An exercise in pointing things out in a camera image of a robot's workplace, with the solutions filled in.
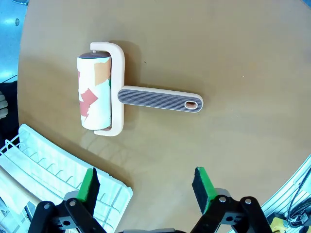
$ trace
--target white plastic frame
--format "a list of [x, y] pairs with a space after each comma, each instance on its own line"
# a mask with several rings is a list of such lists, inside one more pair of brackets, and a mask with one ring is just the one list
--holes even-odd
[[125, 59], [123, 50], [116, 44], [109, 42], [92, 42], [91, 50], [107, 51], [111, 55], [111, 120], [110, 129], [94, 130], [102, 136], [116, 136], [124, 126], [124, 104], [118, 100], [118, 92], [124, 86]]
[[[31, 167], [31, 173], [28, 173], [23, 169], [24, 166], [19, 167], [18, 164], [15, 164], [16, 160], [11, 160], [12, 151], [14, 151], [13, 155], [17, 154], [17, 150], [19, 151], [18, 154], [26, 159], [27, 165], [26, 167]], [[67, 163], [72, 164], [73, 169], [75, 172], [72, 173], [72, 169], [69, 169], [69, 173], [65, 176], [59, 176], [58, 174], [64, 174], [66, 171], [63, 171], [64, 167], [58, 167], [58, 163], [53, 163], [51, 161], [51, 158], [56, 158], [59, 161], [59, 165]], [[31, 129], [29, 126], [23, 124], [20, 126], [18, 130], [18, 135], [15, 136], [11, 141], [5, 140], [5, 145], [0, 149], [0, 177], [1, 179], [6, 183], [11, 183], [14, 185], [18, 191], [18, 193], [21, 196], [26, 197], [32, 204], [37, 206], [39, 202], [41, 202], [40, 199], [44, 199], [44, 195], [42, 197], [42, 194], [46, 192], [39, 192], [39, 190], [32, 190], [29, 188], [29, 184], [23, 183], [27, 182], [28, 180], [33, 180], [35, 183], [39, 183], [39, 185], [42, 187], [42, 189], [46, 189], [47, 192], [56, 195], [55, 191], [57, 191], [60, 187], [64, 187], [70, 185], [73, 189], [72, 190], [78, 190], [82, 182], [76, 182], [75, 184], [79, 183], [78, 185], [73, 185], [73, 183], [70, 183], [68, 181], [72, 181], [72, 179], [76, 179], [76, 175], [78, 177], [78, 172], [81, 171], [79, 167], [85, 167], [93, 168], [92, 165], [78, 159], [77, 157], [73, 156], [72, 154], [69, 154], [65, 150], [61, 149], [60, 147], [53, 144], [51, 141]], [[42, 171], [43, 175], [40, 176], [40, 178], [49, 177], [49, 175], [53, 175], [55, 177], [58, 177], [58, 185], [55, 183], [47, 183], [46, 185], [44, 183], [39, 182], [35, 179], [35, 173], [32, 172], [35, 170]], [[104, 183], [101, 183], [103, 187], [105, 186], [105, 191], [107, 192], [110, 190], [110, 187], [107, 187], [108, 183], [112, 183], [113, 186], [117, 186], [120, 191], [116, 193], [116, 195], [112, 196], [114, 199], [113, 203], [110, 204], [107, 202], [104, 202], [102, 198], [104, 196], [98, 197], [96, 201], [96, 205], [104, 205], [110, 210], [114, 210], [114, 213], [116, 213], [115, 210], [119, 214], [113, 215], [114, 222], [107, 222], [107, 220], [112, 217], [109, 215], [112, 211], [108, 213], [109, 218], [97, 218], [99, 215], [101, 215], [101, 212], [98, 212], [94, 210], [94, 218], [98, 221], [99, 224], [102, 225], [102, 227], [106, 230], [106, 232], [113, 233], [124, 214], [124, 211], [126, 209], [126, 206], [128, 202], [130, 201], [133, 191], [130, 187], [127, 187], [125, 184], [123, 184], [121, 181], [114, 179], [112, 176], [110, 176], [108, 173], [99, 170], [97, 168], [97, 174], [100, 181], [104, 181]], [[64, 198], [64, 193], [62, 193], [61, 196], [59, 196], [60, 201]], [[116, 203], [119, 202], [119, 200], [123, 203], [122, 207], [120, 205], [115, 206]]]

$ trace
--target white dish rack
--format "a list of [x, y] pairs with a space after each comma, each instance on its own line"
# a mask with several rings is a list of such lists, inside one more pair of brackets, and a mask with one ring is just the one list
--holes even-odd
[[[10, 182], [0, 196], [11, 210], [20, 215], [28, 201], [34, 206], [41, 200], [58, 205], [65, 194], [79, 190], [90, 164], [59, 148], [27, 125], [21, 125], [18, 135], [5, 140], [0, 150], [0, 173], [4, 183]], [[94, 218], [107, 233], [113, 233], [133, 195], [130, 187], [97, 169], [101, 184], [97, 197]], [[22, 196], [14, 200], [14, 193]]]

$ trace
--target wooden tabletop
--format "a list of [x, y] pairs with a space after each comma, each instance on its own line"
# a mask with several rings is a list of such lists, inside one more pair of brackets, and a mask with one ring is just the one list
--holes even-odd
[[[263, 204], [310, 154], [310, 27], [299, 0], [31, 0], [20, 124], [132, 187], [119, 231], [189, 232], [196, 166]], [[118, 136], [84, 129], [76, 60], [94, 41], [121, 46], [126, 85], [200, 94], [202, 111], [125, 106]]]

